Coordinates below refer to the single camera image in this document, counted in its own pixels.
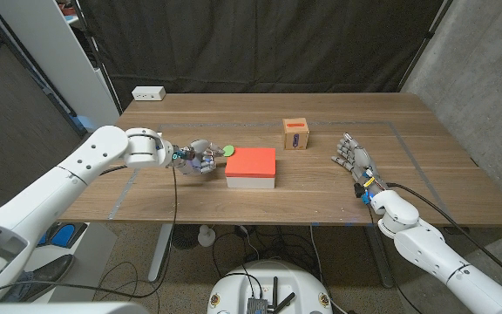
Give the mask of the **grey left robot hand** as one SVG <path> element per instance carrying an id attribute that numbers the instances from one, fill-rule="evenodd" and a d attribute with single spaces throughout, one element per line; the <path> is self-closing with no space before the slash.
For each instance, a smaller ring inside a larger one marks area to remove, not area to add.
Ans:
<path id="1" fill-rule="evenodd" d="M 224 150 L 209 140 L 195 140 L 187 147 L 176 148 L 173 166 L 183 174 L 207 174 L 216 169 L 215 157 Z"/>

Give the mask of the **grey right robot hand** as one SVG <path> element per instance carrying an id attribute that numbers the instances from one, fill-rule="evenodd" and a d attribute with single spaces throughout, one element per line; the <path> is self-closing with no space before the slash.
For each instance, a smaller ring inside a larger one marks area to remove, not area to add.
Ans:
<path id="1" fill-rule="evenodd" d="M 376 194 L 388 188 L 367 150 L 349 133 L 345 133 L 339 140 L 336 152 L 337 155 L 332 156 L 331 160 L 350 172 L 355 181 L 356 198 L 361 198 L 367 204 Z"/>

